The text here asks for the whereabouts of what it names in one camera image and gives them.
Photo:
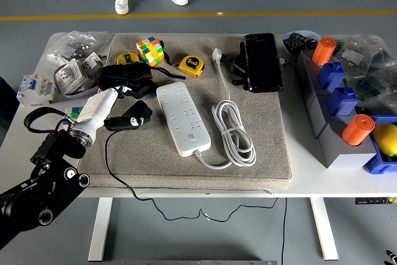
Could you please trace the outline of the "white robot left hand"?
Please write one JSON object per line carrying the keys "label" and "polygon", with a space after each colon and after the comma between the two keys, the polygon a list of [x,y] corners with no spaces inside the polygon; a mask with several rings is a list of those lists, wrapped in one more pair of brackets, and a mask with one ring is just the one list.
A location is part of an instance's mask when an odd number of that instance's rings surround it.
{"label": "white robot left hand", "polygon": [[90,147],[96,140],[97,129],[101,127],[111,132],[119,132],[136,130],[148,123],[153,111],[142,100],[132,105],[121,117],[107,117],[119,95],[130,90],[125,86],[117,86],[90,97],[73,125],[71,135],[83,146]]}

